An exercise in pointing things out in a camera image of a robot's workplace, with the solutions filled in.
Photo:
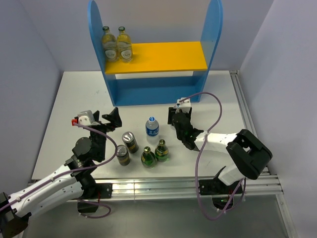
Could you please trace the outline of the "Pocari water bottle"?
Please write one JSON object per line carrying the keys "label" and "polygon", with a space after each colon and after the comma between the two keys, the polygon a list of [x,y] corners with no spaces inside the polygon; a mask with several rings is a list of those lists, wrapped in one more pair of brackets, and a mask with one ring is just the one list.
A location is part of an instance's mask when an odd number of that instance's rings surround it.
{"label": "Pocari water bottle", "polygon": [[159,123],[155,119],[155,117],[149,117],[145,127],[146,127],[147,141],[152,145],[157,144],[159,141]]}

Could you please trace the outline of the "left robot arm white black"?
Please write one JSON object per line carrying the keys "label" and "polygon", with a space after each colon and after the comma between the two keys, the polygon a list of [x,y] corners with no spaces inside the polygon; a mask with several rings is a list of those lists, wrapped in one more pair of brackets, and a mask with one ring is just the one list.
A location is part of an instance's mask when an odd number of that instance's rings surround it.
{"label": "left robot arm white black", "polygon": [[107,135],[122,126],[119,110],[100,115],[90,110],[79,113],[71,124],[88,130],[89,137],[79,138],[72,156],[50,175],[31,186],[12,194],[0,194],[0,233],[13,238],[28,227],[30,218],[40,215],[68,200],[84,202],[96,194],[97,186],[91,173],[109,163],[116,155],[105,158],[106,142],[114,140]]}

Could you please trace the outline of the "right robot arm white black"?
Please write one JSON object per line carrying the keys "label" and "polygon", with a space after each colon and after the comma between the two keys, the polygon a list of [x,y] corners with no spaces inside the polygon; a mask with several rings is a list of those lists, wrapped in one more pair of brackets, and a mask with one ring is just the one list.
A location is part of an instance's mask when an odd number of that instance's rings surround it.
{"label": "right robot arm white black", "polygon": [[235,182],[248,178],[256,180],[272,159],[272,152],[249,130],[238,133],[211,133],[191,125],[192,108],[168,108],[167,123],[175,128],[176,137],[189,150],[202,149],[228,154],[232,163],[216,175],[214,187],[226,193]]}

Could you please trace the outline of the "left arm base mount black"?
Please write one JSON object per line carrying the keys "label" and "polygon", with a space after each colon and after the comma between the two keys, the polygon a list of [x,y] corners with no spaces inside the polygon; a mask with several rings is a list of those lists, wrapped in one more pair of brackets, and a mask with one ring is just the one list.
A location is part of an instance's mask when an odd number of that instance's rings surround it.
{"label": "left arm base mount black", "polygon": [[[85,189],[79,199],[96,199],[97,203],[99,203],[101,199],[110,199],[111,194],[112,183],[97,183],[93,187]],[[77,210],[79,213],[95,213],[98,207],[98,205],[92,205],[81,201],[77,202]]]}

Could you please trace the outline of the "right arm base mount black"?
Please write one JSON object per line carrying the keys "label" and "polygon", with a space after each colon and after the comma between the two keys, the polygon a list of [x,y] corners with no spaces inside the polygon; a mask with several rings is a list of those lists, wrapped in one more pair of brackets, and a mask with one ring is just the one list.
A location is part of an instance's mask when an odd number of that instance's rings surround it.
{"label": "right arm base mount black", "polygon": [[221,197],[212,198],[213,205],[216,209],[222,210],[227,204],[234,189],[238,185],[238,181],[232,185],[225,185],[218,179],[200,179],[199,180],[199,194],[205,195],[221,195]]}

